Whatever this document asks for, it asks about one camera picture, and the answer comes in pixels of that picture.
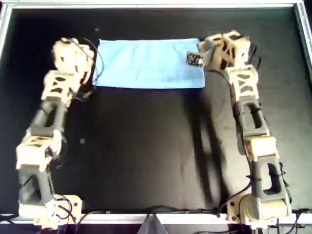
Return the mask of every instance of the wire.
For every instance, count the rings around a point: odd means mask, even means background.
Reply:
[[[78,221],[78,223],[76,224],[76,228],[75,228],[74,234],[77,234],[78,229],[79,229],[79,227],[80,227],[82,221],[83,221],[88,215],[92,215],[92,214],[102,214],[102,213],[103,213],[102,211],[93,211],[93,212],[86,213],[86,214]]]
[[[57,199],[57,201],[67,201],[67,203],[68,203],[68,208],[69,208],[69,211],[68,211],[68,214],[67,214],[67,216],[66,217],[60,217],[58,214],[57,214],[57,217],[59,217],[60,219],[69,219],[69,216],[70,216],[70,214],[72,213],[72,211],[73,211],[73,204],[72,204],[72,202],[69,200],[69,199],[67,199],[64,195],[61,195],[63,198],[59,198],[59,199]]]
[[[298,231],[298,220],[303,213],[308,212],[308,211],[312,211],[312,209],[300,209],[300,210],[298,210],[296,220],[295,220],[292,228],[286,234],[290,234],[294,230],[294,228],[296,228],[296,233],[297,233],[297,231]]]
[[[233,231],[223,231],[223,232],[198,232],[195,234],[232,234],[232,233],[237,233],[238,230],[233,230]]]
[[[279,229],[279,218],[276,221],[276,226],[277,226],[277,234],[281,234],[280,229]]]
[[[102,70],[100,71],[100,73],[98,73],[98,70],[97,70],[97,66],[96,66],[96,60],[94,58],[92,58],[90,55],[88,55],[83,48],[80,47],[80,45],[78,43],[76,43],[73,39],[68,39],[71,43],[73,43],[74,45],[76,45],[88,58],[92,59],[93,60],[93,63],[95,65],[94,67],[94,71],[97,75],[97,77],[94,79],[94,85],[93,85],[93,88],[91,88],[91,90],[89,90],[88,92],[86,93],[80,93],[80,94],[83,94],[82,98],[79,98],[79,97],[74,97],[73,99],[76,99],[76,100],[79,100],[79,101],[82,101],[82,102],[85,102],[88,97],[94,92],[94,90],[97,88],[97,83],[98,83],[98,79],[99,77],[103,74],[104,72],[104,59],[101,55],[101,53],[98,51],[98,49],[96,48],[96,46],[90,41],[88,40],[87,38],[82,38],[83,40],[87,41],[88,43],[91,44],[91,46],[95,49],[95,51],[97,52],[97,54],[99,55],[100,59],[101,59],[101,62],[102,62]]]
[[[13,226],[21,229],[21,230],[29,231],[29,232],[33,232],[33,233],[37,233],[38,232],[37,230],[34,230],[32,228],[22,227],[19,224],[13,222],[12,219],[16,218],[18,216],[19,216],[18,214],[12,214],[12,215],[8,215],[8,216],[0,215],[0,223],[5,221],[5,222],[8,222],[8,223],[12,224]]]

